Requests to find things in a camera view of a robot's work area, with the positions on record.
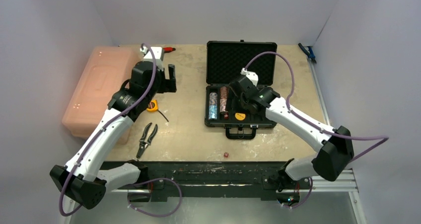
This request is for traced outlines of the orange black chip stack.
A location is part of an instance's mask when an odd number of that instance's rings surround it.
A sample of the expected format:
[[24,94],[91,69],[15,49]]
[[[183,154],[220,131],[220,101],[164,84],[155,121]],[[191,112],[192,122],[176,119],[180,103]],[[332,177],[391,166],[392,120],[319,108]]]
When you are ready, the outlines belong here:
[[220,98],[221,99],[227,99],[229,94],[228,87],[223,86],[220,88]]

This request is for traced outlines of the black poker set case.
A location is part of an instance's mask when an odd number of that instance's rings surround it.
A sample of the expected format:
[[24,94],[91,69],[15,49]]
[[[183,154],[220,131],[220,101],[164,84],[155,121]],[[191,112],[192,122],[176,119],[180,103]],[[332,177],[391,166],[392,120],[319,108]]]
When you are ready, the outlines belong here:
[[[207,42],[207,87],[204,118],[207,127],[224,128],[225,136],[231,140],[251,140],[255,138],[258,129],[272,129],[276,126],[276,122],[265,117],[264,111],[250,114],[242,110],[233,91],[229,88],[229,83],[240,76],[242,68],[255,56],[262,52],[269,52],[269,55],[257,58],[249,67],[259,77],[257,88],[268,92],[274,81],[276,62],[274,52],[276,50],[275,42],[245,42],[243,40],[239,42]],[[224,119],[224,115],[219,112],[220,88],[223,86],[228,87],[229,90],[226,106],[228,119]],[[208,119],[209,94],[211,92],[218,94],[218,118],[216,120]],[[236,120],[235,113],[245,113],[246,119],[244,121]]]

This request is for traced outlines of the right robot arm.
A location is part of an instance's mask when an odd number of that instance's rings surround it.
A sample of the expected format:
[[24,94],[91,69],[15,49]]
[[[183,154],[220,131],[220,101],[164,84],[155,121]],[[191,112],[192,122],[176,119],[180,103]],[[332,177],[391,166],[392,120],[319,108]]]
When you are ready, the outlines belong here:
[[229,84],[242,108],[252,114],[264,114],[299,136],[316,152],[314,156],[290,159],[279,171],[280,184],[290,188],[298,180],[312,176],[335,181],[354,157],[349,129],[320,123],[288,105],[287,100],[271,88],[257,88],[254,76],[252,72],[240,75]]

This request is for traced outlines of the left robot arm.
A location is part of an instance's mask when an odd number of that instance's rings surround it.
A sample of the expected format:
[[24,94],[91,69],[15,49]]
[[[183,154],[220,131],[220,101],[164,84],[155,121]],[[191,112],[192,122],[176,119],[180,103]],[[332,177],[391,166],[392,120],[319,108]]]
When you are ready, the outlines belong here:
[[59,207],[62,215],[64,197],[86,209],[96,207],[104,195],[126,185],[141,189],[148,182],[148,167],[136,160],[121,166],[101,170],[101,166],[120,137],[145,111],[157,93],[176,92],[175,66],[164,69],[153,62],[138,62],[131,77],[113,94],[108,108],[94,132],[82,148],[64,165],[55,165],[50,177],[60,190]]

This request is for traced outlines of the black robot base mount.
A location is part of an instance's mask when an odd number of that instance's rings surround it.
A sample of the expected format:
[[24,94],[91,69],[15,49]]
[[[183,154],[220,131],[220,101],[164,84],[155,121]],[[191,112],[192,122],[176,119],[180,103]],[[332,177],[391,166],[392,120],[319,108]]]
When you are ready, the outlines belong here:
[[118,191],[145,194],[133,201],[165,202],[169,197],[259,198],[294,206],[310,189],[309,179],[288,181],[283,161],[141,161],[142,186],[124,185]]

